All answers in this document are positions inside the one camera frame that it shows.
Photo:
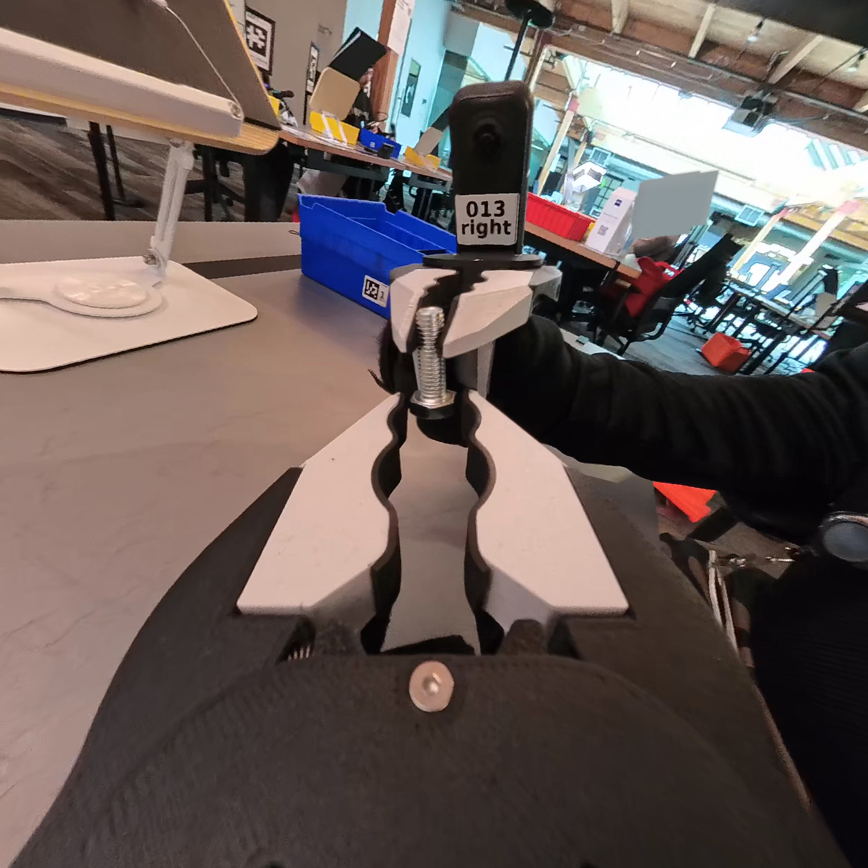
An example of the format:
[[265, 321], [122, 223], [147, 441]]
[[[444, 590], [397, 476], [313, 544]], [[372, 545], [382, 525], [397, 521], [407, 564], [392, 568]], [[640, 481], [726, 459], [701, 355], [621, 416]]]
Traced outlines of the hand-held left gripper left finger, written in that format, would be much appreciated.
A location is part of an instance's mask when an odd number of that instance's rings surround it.
[[244, 615], [339, 625], [379, 654], [401, 585], [396, 509], [407, 408], [387, 396], [311, 456], [241, 592]]

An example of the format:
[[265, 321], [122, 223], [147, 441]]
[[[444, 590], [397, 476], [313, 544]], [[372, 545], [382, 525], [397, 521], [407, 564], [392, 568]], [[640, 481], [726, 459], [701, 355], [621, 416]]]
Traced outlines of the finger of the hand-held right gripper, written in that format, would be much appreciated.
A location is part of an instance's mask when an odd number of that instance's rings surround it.
[[437, 268], [394, 268], [390, 272], [392, 341], [399, 353], [409, 353], [416, 312], [429, 288], [443, 276]]
[[557, 268], [486, 270], [450, 306], [441, 354], [452, 359], [474, 352], [521, 327], [539, 296], [558, 299]]

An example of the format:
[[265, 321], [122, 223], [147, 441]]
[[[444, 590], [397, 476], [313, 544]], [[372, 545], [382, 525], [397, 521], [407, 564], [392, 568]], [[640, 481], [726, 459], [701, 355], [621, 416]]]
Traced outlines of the silver hex bolt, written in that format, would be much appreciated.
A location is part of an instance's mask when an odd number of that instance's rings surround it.
[[413, 351], [416, 388], [410, 396], [410, 411], [425, 421], [451, 418], [457, 408], [458, 386], [439, 350], [445, 328], [440, 307], [419, 307], [415, 314], [417, 346]]

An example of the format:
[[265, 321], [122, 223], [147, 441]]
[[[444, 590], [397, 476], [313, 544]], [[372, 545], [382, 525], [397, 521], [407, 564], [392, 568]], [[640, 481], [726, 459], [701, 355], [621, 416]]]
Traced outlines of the blue plastic bin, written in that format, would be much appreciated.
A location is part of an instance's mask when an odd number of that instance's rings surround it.
[[298, 219], [303, 275], [385, 319], [394, 269], [458, 250], [453, 233], [378, 201], [301, 193]]

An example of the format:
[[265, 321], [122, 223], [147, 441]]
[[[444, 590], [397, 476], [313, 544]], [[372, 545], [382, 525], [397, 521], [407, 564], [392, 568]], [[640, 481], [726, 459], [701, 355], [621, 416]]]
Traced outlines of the person's right forearm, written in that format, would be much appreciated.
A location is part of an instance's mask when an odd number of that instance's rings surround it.
[[866, 516], [866, 344], [791, 376], [587, 364], [594, 462], [718, 491], [779, 527]]

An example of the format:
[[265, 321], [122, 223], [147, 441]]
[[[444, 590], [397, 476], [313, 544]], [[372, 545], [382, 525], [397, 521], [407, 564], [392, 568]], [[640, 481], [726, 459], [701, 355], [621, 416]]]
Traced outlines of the person's right hand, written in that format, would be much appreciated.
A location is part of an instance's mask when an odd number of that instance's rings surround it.
[[531, 316], [496, 342], [488, 400], [540, 443], [614, 467], [611, 412], [624, 373], [622, 362], [576, 350], [552, 321]]

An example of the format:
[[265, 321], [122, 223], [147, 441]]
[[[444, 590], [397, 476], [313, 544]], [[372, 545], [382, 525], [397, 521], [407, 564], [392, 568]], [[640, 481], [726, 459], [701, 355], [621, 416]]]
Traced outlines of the white printed box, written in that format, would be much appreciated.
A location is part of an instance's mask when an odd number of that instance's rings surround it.
[[585, 240], [585, 245], [600, 255], [619, 259], [623, 255], [632, 226], [637, 193], [619, 187], [611, 192]]

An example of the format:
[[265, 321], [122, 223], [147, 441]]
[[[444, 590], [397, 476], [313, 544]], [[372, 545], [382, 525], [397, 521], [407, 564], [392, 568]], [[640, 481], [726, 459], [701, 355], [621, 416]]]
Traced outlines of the orange red plastic bin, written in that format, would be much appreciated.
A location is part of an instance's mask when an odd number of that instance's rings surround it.
[[722, 331], [715, 332], [699, 352], [712, 368], [724, 374], [737, 373], [751, 357], [745, 344]]
[[692, 524], [699, 523], [712, 513], [710, 503], [717, 494], [715, 490], [662, 482], [654, 482], [653, 485], [656, 492]]

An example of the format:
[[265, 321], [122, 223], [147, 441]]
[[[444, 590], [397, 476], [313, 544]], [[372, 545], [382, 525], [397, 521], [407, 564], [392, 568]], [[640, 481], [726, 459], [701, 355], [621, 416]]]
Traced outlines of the red jacket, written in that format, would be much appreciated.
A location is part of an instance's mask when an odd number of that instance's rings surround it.
[[640, 275], [627, 283], [624, 295], [624, 308], [633, 319], [638, 318], [660, 290], [680, 273], [680, 269], [649, 257], [639, 257], [637, 263]]

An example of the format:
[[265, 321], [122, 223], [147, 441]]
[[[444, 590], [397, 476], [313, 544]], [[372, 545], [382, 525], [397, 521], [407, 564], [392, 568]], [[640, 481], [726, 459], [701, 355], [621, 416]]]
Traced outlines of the beige board book stand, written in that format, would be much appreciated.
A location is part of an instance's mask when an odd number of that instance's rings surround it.
[[386, 54], [386, 47], [355, 27], [321, 71], [309, 99], [309, 114], [326, 113], [342, 121], [355, 103], [360, 80]]

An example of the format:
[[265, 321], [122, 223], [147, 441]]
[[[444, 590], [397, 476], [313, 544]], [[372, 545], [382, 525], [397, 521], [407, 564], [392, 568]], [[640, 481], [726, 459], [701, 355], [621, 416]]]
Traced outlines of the wooden office desk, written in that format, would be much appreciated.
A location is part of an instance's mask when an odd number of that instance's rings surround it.
[[390, 168], [396, 171], [407, 171], [412, 174], [450, 183], [452, 173], [447, 168], [433, 167], [429, 164], [413, 162], [405, 157], [386, 158], [364, 149], [358, 144], [350, 146], [345, 142], [322, 136], [307, 128], [290, 127], [279, 131], [280, 139], [321, 154], [329, 154], [348, 160], [354, 160], [367, 166]]

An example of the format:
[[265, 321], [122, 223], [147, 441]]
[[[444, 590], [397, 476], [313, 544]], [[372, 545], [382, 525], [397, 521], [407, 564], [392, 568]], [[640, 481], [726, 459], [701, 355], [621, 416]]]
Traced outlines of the black office chair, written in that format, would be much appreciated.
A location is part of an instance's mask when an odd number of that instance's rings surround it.
[[617, 343], [618, 354], [624, 355], [634, 343], [654, 341], [667, 330], [676, 309], [689, 294], [721, 269], [726, 270], [740, 244], [727, 233], [689, 266], [671, 279], [636, 319], [624, 308], [625, 290], [629, 280], [615, 279], [601, 291], [594, 309], [593, 342], [603, 346], [608, 339]]

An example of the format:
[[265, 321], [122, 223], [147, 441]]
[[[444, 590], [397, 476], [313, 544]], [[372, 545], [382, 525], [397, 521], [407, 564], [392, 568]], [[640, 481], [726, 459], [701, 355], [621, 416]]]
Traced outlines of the metal badge clip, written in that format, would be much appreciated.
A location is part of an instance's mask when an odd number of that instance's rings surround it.
[[754, 569], [754, 570], [785, 570], [793, 563], [804, 560], [811, 555], [812, 552], [805, 548], [787, 547], [782, 553], [771, 556], [762, 556], [757, 554], [741, 555], [721, 551], [719, 548], [710, 548], [708, 550], [709, 567], [724, 571]]

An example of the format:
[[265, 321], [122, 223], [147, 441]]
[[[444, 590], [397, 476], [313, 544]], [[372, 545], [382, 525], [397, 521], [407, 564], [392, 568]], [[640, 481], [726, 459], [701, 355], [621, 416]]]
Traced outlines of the white book stand wooden board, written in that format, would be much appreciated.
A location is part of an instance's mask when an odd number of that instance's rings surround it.
[[168, 145], [139, 255], [67, 259], [2, 236], [2, 372], [41, 373], [251, 322], [256, 308], [172, 260], [195, 145], [253, 156], [278, 114], [230, 2], [2, 2], [2, 108]]

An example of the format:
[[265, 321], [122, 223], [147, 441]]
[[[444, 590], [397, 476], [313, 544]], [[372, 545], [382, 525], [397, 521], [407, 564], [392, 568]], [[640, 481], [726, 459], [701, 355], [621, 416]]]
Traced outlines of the round badge reel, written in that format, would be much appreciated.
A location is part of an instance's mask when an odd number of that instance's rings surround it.
[[867, 569], [867, 515], [833, 512], [819, 524], [817, 540], [830, 557]]

